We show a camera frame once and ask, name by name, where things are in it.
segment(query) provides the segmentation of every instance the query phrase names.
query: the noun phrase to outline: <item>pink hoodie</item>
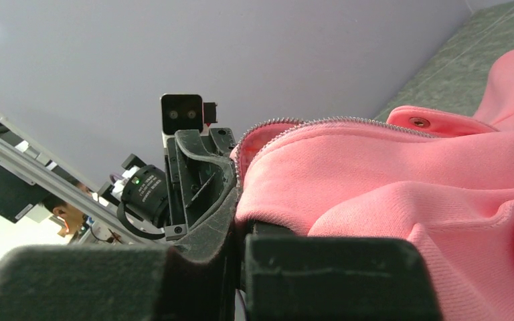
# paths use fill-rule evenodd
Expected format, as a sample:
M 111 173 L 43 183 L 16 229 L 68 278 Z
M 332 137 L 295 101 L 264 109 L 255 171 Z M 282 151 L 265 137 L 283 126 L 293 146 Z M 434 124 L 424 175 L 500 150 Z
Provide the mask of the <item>pink hoodie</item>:
M 402 106 L 387 124 L 296 123 L 259 126 L 238 146 L 239 224 L 407 239 L 446 320 L 514 320 L 514 50 L 472 118 Z

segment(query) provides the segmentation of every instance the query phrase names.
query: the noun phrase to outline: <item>textured gray mat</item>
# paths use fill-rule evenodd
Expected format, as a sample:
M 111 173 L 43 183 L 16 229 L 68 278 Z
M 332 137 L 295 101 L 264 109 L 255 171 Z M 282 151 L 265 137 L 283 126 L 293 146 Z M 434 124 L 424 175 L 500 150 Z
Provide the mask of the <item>textured gray mat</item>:
M 514 2 L 477 12 L 375 118 L 414 105 L 472 116 L 492 64 L 514 49 Z

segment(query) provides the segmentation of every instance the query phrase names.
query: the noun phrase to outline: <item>black plastic part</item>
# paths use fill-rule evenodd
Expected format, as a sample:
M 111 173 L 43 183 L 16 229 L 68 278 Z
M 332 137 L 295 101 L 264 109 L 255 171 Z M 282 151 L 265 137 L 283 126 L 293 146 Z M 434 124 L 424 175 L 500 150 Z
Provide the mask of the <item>black plastic part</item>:
M 245 262 L 251 321 L 442 319 L 405 240 L 248 235 Z
M 253 222 L 251 233 L 253 235 L 295 235 L 284 226 L 264 222 Z
M 179 130 L 167 141 L 167 189 L 170 215 L 165 226 L 186 224 L 189 229 L 213 213 L 222 191 L 235 185 L 229 158 L 235 146 L 229 128 L 212 128 L 208 136 Z
M 215 102 L 204 102 L 204 124 L 216 124 L 218 122 L 218 105 Z
M 143 162 L 139 157 L 135 154 L 129 155 L 127 159 L 121 164 L 121 167 L 125 170 L 132 169 L 134 166 L 137 167 L 145 167 L 147 164 Z
M 101 189 L 97 192 L 99 197 L 102 197 L 109 203 L 119 206 L 119 200 L 114 197 L 111 192 L 113 192 L 113 185 L 110 183 L 105 183 L 103 186 L 101 186 Z M 132 209 L 127 209 L 127 213 L 131 216 L 133 216 L 135 219 L 138 219 L 139 221 L 144 221 L 144 219 L 137 213 L 135 213 Z
M 154 165 L 139 169 L 121 193 L 121 202 L 155 227 L 162 227 L 168 216 L 166 174 Z
M 174 135 L 178 130 L 202 132 L 203 100 L 196 94 L 165 94 L 161 97 L 163 133 Z

